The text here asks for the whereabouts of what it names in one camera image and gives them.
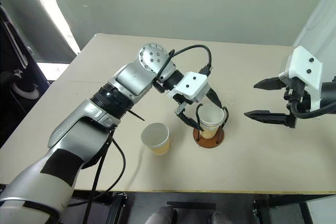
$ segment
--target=paper cup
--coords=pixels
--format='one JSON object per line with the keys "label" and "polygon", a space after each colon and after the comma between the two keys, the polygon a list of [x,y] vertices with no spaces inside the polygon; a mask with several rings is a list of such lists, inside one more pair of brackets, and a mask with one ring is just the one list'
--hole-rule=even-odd
{"label": "paper cup", "polygon": [[152,123],[142,131],[141,141],[156,155],[163,155],[170,147],[169,129],[163,123]]}
{"label": "paper cup", "polygon": [[198,116],[202,129],[200,134],[204,138],[212,138],[216,134],[219,126],[223,123],[225,112],[218,106],[209,103],[201,106],[198,110]]}

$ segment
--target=table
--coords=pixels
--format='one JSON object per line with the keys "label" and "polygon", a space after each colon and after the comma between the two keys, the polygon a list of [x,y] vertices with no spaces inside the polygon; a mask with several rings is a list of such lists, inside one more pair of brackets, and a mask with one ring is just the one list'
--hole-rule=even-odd
{"label": "table", "polygon": [[[228,105],[230,118],[224,127],[223,143],[214,149],[201,148],[193,140],[193,129],[174,114],[177,103],[150,90],[132,109],[146,121],[127,113],[114,134],[127,160],[125,174],[115,190],[271,194],[336,191],[336,137],[328,133],[323,120],[298,120],[294,130],[244,116],[244,112],[256,109],[287,112],[284,90],[257,90],[253,85],[275,77],[292,47],[106,34],[92,38],[1,148],[0,183],[10,183],[41,158],[47,152],[53,129],[120,67],[132,62],[139,48],[148,42],[167,50],[207,45],[214,67],[209,83],[222,103]],[[174,62],[182,73],[198,71],[206,64],[207,56],[204,50],[193,49],[174,58]],[[186,114],[195,118],[195,107],[196,104],[187,108]],[[336,125],[336,116],[327,118],[330,125]],[[171,131],[171,149],[163,156],[152,154],[140,141],[142,130],[152,122],[165,123]],[[97,189],[109,187],[121,168],[121,156],[112,147]],[[97,166],[82,170],[76,189],[91,189],[96,169]]]}

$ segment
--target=robotic arm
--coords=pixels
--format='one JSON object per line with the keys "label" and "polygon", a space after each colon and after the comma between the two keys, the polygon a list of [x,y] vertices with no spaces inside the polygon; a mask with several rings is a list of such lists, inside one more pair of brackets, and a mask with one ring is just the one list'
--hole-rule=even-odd
{"label": "robotic arm", "polygon": [[297,118],[315,118],[336,114],[336,76],[331,82],[322,82],[323,64],[303,47],[297,47],[281,66],[278,77],[265,79],[254,88],[277,90],[286,88],[283,98],[288,101],[289,115],[254,110],[245,115],[262,123],[282,124],[295,128]]}
{"label": "robotic arm", "polygon": [[[171,59],[192,48],[208,52],[208,64],[199,73],[176,70]],[[194,45],[169,54],[157,44],[144,45],[136,60],[122,67],[91,99],[79,105],[51,134],[47,154],[21,172],[0,195],[3,223],[55,223],[67,208],[77,175],[97,163],[110,146],[121,118],[154,86],[167,91],[179,105],[176,115],[202,130],[184,115],[185,107],[207,96],[221,102],[207,83],[211,53]]]}

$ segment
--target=light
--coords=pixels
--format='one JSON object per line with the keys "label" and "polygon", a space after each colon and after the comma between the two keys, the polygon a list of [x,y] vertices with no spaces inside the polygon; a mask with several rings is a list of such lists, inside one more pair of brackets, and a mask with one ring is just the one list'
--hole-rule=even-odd
{"label": "light", "polygon": [[56,0],[40,0],[40,2],[50,16],[51,20],[54,22],[58,30],[63,35],[64,39],[69,44],[70,48],[76,54],[79,54],[80,49],[78,47],[78,44],[70,30],[67,21],[65,20],[61,10],[59,9]]}
{"label": "light", "polygon": [[37,65],[48,81],[56,81],[69,66],[69,64],[40,62],[38,62]]}

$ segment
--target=wooden coaster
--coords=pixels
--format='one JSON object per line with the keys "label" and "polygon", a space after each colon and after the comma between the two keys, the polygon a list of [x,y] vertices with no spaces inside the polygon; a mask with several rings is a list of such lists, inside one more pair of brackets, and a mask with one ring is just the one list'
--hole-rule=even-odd
{"label": "wooden coaster", "polygon": [[198,129],[194,128],[193,132],[194,140],[196,144],[198,144],[201,147],[204,148],[215,148],[217,147],[224,139],[224,131],[221,127],[218,128],[216,135],[212,138],[204,138],[201,135],[199,135],[199,140],[197,141],[198,137]]}

